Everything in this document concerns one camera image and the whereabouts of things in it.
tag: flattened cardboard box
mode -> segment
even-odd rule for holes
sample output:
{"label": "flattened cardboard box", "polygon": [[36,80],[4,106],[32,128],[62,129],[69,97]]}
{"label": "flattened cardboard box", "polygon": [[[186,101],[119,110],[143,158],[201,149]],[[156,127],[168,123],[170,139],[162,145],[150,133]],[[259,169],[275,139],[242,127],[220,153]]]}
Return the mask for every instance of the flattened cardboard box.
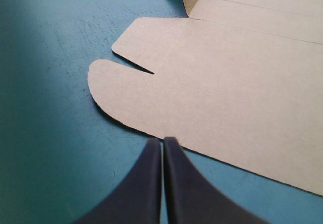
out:
{"label": "flattened cardboard box", "polygon": [[189,18],[140,18],[90,65],[121,123],[323,195],[323,0],[184,0]]}

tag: table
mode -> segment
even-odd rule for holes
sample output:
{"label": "table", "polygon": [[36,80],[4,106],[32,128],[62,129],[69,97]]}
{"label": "table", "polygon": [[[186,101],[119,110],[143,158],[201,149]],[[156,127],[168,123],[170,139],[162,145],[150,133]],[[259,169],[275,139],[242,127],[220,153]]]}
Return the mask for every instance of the table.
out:
{"label": "table", "polygon": [[[96,106],[88,66],[134,67],[111,51],[131,22],[185,16],[182,0],[0,0],[0,223],[69,223],[118,185],[149,136]],[[186,152],[262,218],[323,223],[322,197]]]}

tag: teal table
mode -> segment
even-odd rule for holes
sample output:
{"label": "teal table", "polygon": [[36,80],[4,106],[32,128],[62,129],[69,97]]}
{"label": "teal table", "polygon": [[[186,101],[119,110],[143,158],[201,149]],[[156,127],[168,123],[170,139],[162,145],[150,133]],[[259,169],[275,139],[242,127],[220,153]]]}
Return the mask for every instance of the teal table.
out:
{"label": "teal table", "polygon": [[[110,48],[134,19],[185,16],[182,0],[0,0],[1,224],[69,223],[118,185],[148,136],[100,111],[88,66],[133,67]],[[322,197],[186,152],[272,223],[323,223]]]}

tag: crease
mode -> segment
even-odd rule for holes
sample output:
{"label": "crease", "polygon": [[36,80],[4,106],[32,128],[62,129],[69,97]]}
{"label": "crease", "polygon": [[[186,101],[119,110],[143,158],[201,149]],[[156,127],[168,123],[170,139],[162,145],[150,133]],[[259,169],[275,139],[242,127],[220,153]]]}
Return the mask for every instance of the crease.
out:
{"label": "crease", "polygon": [[236,4],[240,4],[240,5],[252,6],[252,7],[262,8],[262,9],[266,9],[266,10],[285,12],[285,13],[290,13],[290,14],[294,14],[294,15],[301,15],[301,16],[311,16],[311,17],[315,17],[315,16],[313,16],[313,15],[300,14],[300,13],[297,13],[297,12],[278,10],[278,9],[273,9],[273,8],[269,8],[269,7],[264,7],[264,6],[256,6],[256,5],[246,4],[246,3],[243,3],[243,2],[237,2],[237,1],[231,1],[231,0],[220,0],[220,1],[232,2],[232,3],[236,3]]}
{"label": "crease", "polygon": [[323,43],[316,42],[316,41],[307,41],[307,40],[292,38],[292,37],[288,37],[288,36],[281,36],[281,35],[271,34],[271,33],[257,31],[257,30],[251,30],[251,29],[247,29],[247,28],[243,28],[243,27],[239,27],[239,26],[232,26],[232,25],[228,25],[228,24],[225,24],[225,23],[219,23],[219,22],[215,22],[215,21],[208,21],[208,20],[198,19],[198,18],[193,18],[193,17],[190,17],[190,19],[197,20],[197,21],[206,21],[206,22],[210,22],[210,23],[214,23],[214,24],[218,24],[218,25],[222,25],[222,26],[228,26],[228,27],[233,27],[233,28],[237,28],[237,29],[241,29],[241,30],[247,30],[247,31],[252,31],[252,32],[256,32],[256,33],[265,34],[265,35],[276,36],[276,37],[286,38],[286,39],[295,40],[295,41],[302,41],[302,42],[307,42],[307,43],[313,43],[313,44],[317,44],[317,45],[323,46]]}

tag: brown cardboard sheet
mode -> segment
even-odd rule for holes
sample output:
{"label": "brown cardboard sheet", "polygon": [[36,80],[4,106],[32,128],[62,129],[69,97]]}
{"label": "brown cardboard sheet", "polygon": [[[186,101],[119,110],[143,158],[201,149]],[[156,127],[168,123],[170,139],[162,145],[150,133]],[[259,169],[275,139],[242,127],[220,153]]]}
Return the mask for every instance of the brown cardboard sheet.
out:
{"label": "brown cardboard sheet", "polygon": [[154,74],[97,60],[91,94],[129,127],[323,195],[322,7],[198,0],[189,18],[139,18],[112,49]]}

